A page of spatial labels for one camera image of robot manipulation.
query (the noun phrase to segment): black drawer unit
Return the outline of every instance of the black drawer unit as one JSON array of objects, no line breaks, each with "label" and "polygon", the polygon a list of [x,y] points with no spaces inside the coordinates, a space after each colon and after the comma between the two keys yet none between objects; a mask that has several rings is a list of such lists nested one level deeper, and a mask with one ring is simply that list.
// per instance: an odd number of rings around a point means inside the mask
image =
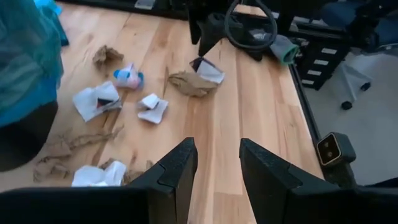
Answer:
[{"label": "black drawer unit", "polygon": [[350,50],[347,45],[309,42],[296,59],[302,85],[319,90]]}]

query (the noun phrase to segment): white label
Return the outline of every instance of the white label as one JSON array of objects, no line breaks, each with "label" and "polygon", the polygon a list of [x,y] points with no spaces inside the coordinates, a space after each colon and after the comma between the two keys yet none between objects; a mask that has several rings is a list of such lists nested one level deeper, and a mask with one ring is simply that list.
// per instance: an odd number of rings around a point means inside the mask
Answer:
[{"label": "white label", "polygon": [[301,80],[301,83],[303,84],[308,84],[308,85],[312,85],[314,83],[314,81],[311,80]]},{"label": "white label", "polygon": [[307,73],[308,73],[309,75],[321,75],[321,74],[322,74],[322,72],[314,71],[314,70],[309,70]]},{"label": "white label", "polygon": [[324,49],[322,49],[322,53],[325,53],[325,54],[336,54],[337,50],[324,48]]},{"label": "white label", "polygon": [[329,64],[329,62],[325,61],[325,60],[315,60],[313,63],[315,65],[328,65]]}]

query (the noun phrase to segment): floor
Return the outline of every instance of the floor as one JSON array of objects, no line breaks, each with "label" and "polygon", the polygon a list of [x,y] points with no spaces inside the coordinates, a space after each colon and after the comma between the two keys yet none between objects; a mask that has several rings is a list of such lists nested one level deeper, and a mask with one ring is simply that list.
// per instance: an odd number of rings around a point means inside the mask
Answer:
[{"label": "floor", "polygon": [[357,183],[371,184],[398,177],[398,57],[350,55],[347,62],[374,77],[372,87],[359,93],[349,111],[340,109],[347,94],[337,75],[320,91],[306,88],[321,135],[336,131],[349,136],[357,155],[352,163]]},{"label": "floor", "polygon": [[[70,46],[62,50],[65,74],[58,91],[59,109],[51,136],[81,136],[92,130],[124,125],[116,139],[77,152],[67,162],[70,170],[98,166],[109,158],[131,169],[144,170],[147,160],[158,161],[187,136],[195,138],[198,170],[189,223],[254,223],[239,161],[240,138],[250,138],[291,163],[322,177],[299,98],[287,67],[268,59],[261,63],[220,41],[205,57],[226,73],[214,94],[189,98],[167,83],[170,73],[189,70],[197,57],[187,22],[93,7],[62,4],[61,23]],[[145,74],[142,91],[119,90],[120,112],[102,114],[85,123],[72,97],[107,78],[93,66],[92,57],[104,44],[124,54]],[[109,68],[113,73],[116,68]],[[136,102],[155,93],[169,101],[159,125],[137,117]],[[72,177],[33,183],[35,162],[0,173],[0,191],[29,186],[70,186]]]}]

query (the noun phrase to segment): teal cloth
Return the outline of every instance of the teal cloth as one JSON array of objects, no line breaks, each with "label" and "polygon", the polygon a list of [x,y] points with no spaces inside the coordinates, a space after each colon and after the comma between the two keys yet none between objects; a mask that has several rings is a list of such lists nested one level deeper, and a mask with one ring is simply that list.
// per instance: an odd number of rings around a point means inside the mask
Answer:
[{"label": "teal cloth", "polygon": [[53,9],[37,9],[32,0],[0,1],[0,15],[0,126],[4,126],[56,100],[63,67]]}]

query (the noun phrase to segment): office chair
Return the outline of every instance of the office chair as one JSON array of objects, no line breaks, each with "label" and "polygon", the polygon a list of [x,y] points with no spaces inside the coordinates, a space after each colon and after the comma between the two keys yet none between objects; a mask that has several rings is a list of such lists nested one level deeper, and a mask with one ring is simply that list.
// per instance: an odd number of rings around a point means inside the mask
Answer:
[{"label": "office chair", "polygon": [[[331,2],[321,8],[320,18],[329,26],[349,29],[348,26],[353,22],[357,9],[361,6],[365,6],[365,4],[374,4],[379,9],[385,7],[391,7],[393,9],[398,8],[397,0],[347,0],[344,2]],[[381,54],[394,48],[398,48],[397,10],[389,13],[387,16],[383,16],[374,32],[367,37],[366,41],[370,43],[368,48],[353,49],[352,53],[355,55]],[[349,110],[352,108],[357,97],[351,82],[348,80],[348,76],[351,75],[364,81],[364,84],[361,86],[362,91],[366,91],[371,86],[372,78],[362,74],[345,62],[340,63],[338,69],[342,71],[339,78],[343,82],[344,88],[347,89],[350,96],[348,101],[341,104],[341,108]]]}]

